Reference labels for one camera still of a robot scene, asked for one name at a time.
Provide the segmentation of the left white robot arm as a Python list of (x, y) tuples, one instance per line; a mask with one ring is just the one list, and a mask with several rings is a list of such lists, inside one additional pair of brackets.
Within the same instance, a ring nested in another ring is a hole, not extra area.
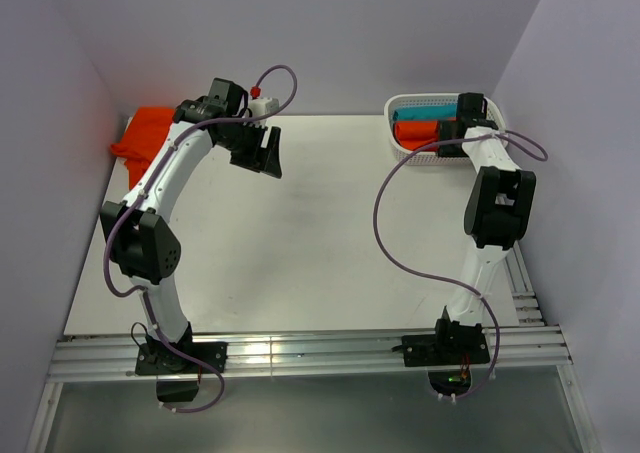
[(159, 361), (172, 372), (187, 370), (195, 359), (194, 346), (184, 341), (191, 327), (174, 278), (181, 259), (181, 243), (170, 227), (175, 204), (214, 147), (227, 150), (234, 166), (281, 178), (281, 131), (266, 121), (288, 104), (262, 96), (259, 86), (245, 90), (214, 79), (208, 94), (176, 107), (164, 143), (141, 179), (121, 201), (101, 208), (107, 288), (119, 298), (140, 295), (149, 336), (163, 343)]

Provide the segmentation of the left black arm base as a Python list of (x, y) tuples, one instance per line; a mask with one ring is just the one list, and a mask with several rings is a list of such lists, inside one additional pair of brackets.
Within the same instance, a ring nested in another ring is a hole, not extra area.
[[(156, 397), (162, 407), (187, 414), (205, 411), (220, 402), (226, 388), (223, 373), (228, 358), (227, 342), (195, 342), (188, 326), (177, 343), (166, 346), (154, 339), (140, 322), (132, 326), (130, 336), (138, 348), (134, 375), (156, 378)], [(204, 374), (218, 379), (219, 391), (208, 403), (190, 406), (200, 391)]]

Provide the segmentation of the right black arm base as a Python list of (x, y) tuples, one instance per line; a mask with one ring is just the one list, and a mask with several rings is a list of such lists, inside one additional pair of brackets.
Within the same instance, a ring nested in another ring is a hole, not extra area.
[(443, 396), (460, 396), (471, 391), (473, 365), (494, 367), (483, 334), (470, 343), (454, 341), (448, 334), (443, 339), (437, 339), (436, 334), (404, 335), (391, 351), (402, 356), (407, 368), (429, 368), (429, 384)]

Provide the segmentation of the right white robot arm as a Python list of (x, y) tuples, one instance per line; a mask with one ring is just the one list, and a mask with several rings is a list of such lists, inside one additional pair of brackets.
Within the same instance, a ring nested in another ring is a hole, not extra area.
[(453, 120), (440, 121), (436, 149), (439, 158), (470, 159), (476, 179), (465, 209), (463, 228), (471, 239), (462, 284), (436, 323), (435, 356), (457, 361), (483, 341), (481, 322), (488, 308), (496, 268), (527, 229), (536, 176), (509, 156), (498, 125), (487, 117), (488, 100), (481, 93), (458, 96)]

